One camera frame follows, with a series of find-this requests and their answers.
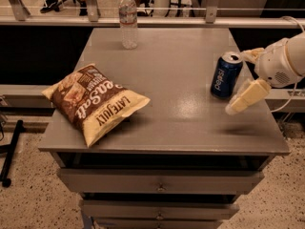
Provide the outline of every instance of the table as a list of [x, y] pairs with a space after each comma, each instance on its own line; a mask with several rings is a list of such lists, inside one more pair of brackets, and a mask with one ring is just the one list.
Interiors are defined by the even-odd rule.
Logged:
[[[151, 99], [88, 149], [55, 111], [39, 145], [80, 193], [82, 211], [105, 227], [217, 228], [234, 203], [289, 153], [265, 101], [230, 116], [210, 94], [218, 57], [238, 51], [227, 29], [139, 29], [124, 50], [119, 29], [94, 29], [76, 69], [89, 63]], [[236, 88], [251, 74], [244, 65]]]

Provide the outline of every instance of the blue can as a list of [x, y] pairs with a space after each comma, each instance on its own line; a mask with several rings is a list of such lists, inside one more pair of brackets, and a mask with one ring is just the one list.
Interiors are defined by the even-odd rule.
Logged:
[[228, 98], [232, 95], [236, 80], [242, 69], [242, 59], [237, 52], [225, 52], [217, 62], [211, 85], [212, 95]]

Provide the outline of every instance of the terrazzo floor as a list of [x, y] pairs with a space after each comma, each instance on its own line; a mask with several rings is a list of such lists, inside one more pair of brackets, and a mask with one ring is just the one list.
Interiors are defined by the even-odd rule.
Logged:
[[[264, 170], [265, 178], [250, 194], [237, 200], [239, 212], [219, 229], [305, 228], [304, 125], [298, 120], [286, 124], [291, 153], [278, 156], [269, 164]], [[81, 198], [56, 176], [58, 165], [51, 155], [38, 151], [42, 137], [42, 133], [20, 135], [9, 174], [12, 184], [9, 188], [0, 186], [1, 229], [83, 228], [78, 207]], [[5, 133], [0, 145], [10, 143], [10, 139], [11, 132]]]

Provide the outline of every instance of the drawer handle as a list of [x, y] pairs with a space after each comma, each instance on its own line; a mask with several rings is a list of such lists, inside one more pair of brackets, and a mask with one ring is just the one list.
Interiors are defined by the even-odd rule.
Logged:
[[156, 189], [157, 192], [163, 193], [166, 191], [166, 189], [163, 187], [162, 183], [160, 183], [159, 187]]
[[156, 219], [157, 220], [162, 220], [162, 219], [164, 219], [164, 217], [162, 217], [161, 213], [159, 213], [159, 215], [157, 215]]

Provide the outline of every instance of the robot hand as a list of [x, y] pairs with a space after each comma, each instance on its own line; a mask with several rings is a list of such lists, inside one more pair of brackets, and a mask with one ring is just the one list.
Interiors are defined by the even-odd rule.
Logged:
[[265, 98], [271, 87], [283, 88], [296, 84], [305, 76], [305, 32], [283, 38], [265, 50], [255, 49], [241, 53], [245, 61], [255, 64], [259, 75], [256, 81], [244, 84], [231, 99], [226, 112], [235, 115]]

